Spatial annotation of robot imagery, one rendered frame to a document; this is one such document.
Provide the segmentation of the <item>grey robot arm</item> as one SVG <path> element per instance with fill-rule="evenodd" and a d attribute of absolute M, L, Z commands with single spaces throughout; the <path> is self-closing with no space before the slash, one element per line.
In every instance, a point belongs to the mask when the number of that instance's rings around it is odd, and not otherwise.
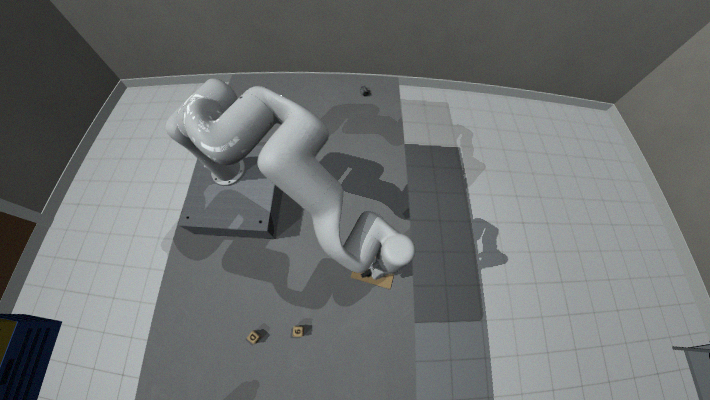
<path fill-rule="evenodd" d="M 323 250 L 356 273 L 367 271 L 375 256 L 373 268 L 388 274 L 409 264 L 415 255 L 413 241 L 375 212 L 363 212 L 342 245 L 343 188 L 315 158 L 329 132 L 294 101 L 262 86 L 237 98 L 228 84 L 212 78 L 169 117 L 165 129 L 212 172 L 217 184 L 228 186 L 241 179 L 242 159 L 276 123 L 281 126 L 262 148 L 259 170 L 312 215 Z"/>

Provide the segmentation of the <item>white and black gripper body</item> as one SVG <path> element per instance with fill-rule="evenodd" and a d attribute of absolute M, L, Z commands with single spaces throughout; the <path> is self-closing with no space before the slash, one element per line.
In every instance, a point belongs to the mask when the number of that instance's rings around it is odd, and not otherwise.
<path fill-rule="evenodd" d="M 372 264 L 374 264 L 375 260 L 376 260 L 376 258 L 374 258 Z M 372 266 L 372 264 L 371 264 L 371 266 L 370 266 L 369 269 L 371 269 L 371 272 L 372 272 L 371 275 L 372 275 L 372 278 L 373 278 L 374 280 L 377 280 L 377 279 L 380 279 L 380 278 L 386 276 L 385 272 L 383 272 L 381 269 L 379 269 L 379 268 L 375 268 L 375 269 L 374 269 L 373 266 Z M 372 268 L 373 268 L 373 269 L 372 269 Z"/>

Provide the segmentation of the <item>tan square mat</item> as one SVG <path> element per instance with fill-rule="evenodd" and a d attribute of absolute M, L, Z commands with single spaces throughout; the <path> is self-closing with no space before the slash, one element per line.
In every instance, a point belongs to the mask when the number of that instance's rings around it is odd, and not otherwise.
<path fill-rule="evenodd" d="M 357 280 L 360 280 L 360 281 L 364 281 L 364 282 L 367 282 L 367 283 L 370 283 L 370 284 L 374 284 L 374 285 L 377 285 L 377 286 L 381 286 L 381 287 L 384 287 L 384 288 L 388 288 L 388 289 L 391 288 L 391 284 L 392 284 L 392 280 L 393 280 L 394 274 L 388 274 L 388 275 L 386 275 L 386 276 L 384 276 L 384 277 L 382 277 L 382 278 L 380 278 L 380 279 L 377 279 L 377 280 L 374 280 L 371 276 L 370 276 L 369 278 L 368 278 L 368 277 L 362 278 L 361 274 L 362 274 L 362 273 L 356 273 L 356 272 L 353 272 L 353 271 L 352 271 L 352 274 L 351 274 L 351 277 L 350 277 L 350 278 L 354 278 L 354 279 L 357 279 Z"/>

